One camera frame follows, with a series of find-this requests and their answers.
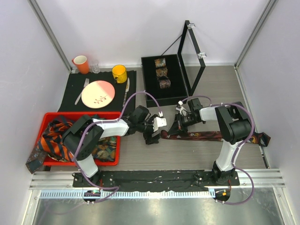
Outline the dark red patterned tie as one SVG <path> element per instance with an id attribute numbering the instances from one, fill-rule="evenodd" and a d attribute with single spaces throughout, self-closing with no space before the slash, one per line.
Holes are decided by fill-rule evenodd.
<path id="1" fill-rule="evenodd" d="M 186 141 L 216 141 L 220 142 L 222 140 L 222 135 L 220 131 L 202 131 L 202 132 L 187 132 L 181 134 L 169 135 L 167 131 L 161 131 L 161 138 L 168 140 L 186 140 Z M 271 137 L 266 133 L 254 132 L 248 143 L 258 144 L 261 147 L 267 147 Z"/>

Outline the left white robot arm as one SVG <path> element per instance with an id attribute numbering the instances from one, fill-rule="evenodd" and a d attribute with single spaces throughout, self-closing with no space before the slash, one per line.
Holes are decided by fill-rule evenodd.
<path id="1" fill-rule="evenodd" d="M 149 110 L 144 106 L 138 106 L 129 116 L 114 120 L 83 115 L 63 134 L 62 143 L 72 153 L 72 160 L 81 169 L 83 181 L 89 187 L 95 187 L 100 181 L 99 169 L 92 156 L 100 139 L 140 132 L 146 144 L 158 143 L 159 135 L 152 135 L 166 126 L 166 119 L 162 112 L 151 117 L 148 115 Z"/>

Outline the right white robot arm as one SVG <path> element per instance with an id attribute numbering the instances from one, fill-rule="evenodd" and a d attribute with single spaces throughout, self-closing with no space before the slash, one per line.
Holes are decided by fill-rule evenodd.
<path id="1" fill-rule="evenodd" d="M 216 140 L 223 142 L 220 154 L 214 161 L 210 180 L 214 184 L 226 184 L 235 172 L 235 160 L 248 138 L 253 134 L 253 120 L 241 102 L 203 107 L 198 98 L 187 101 L 187 111 L 179 102 L 174 122 L 168 131 L 162 131 L 164 139 Z M 217 121 L 218 132 L 191 133 L 188 127 L 197 123 Z"/>

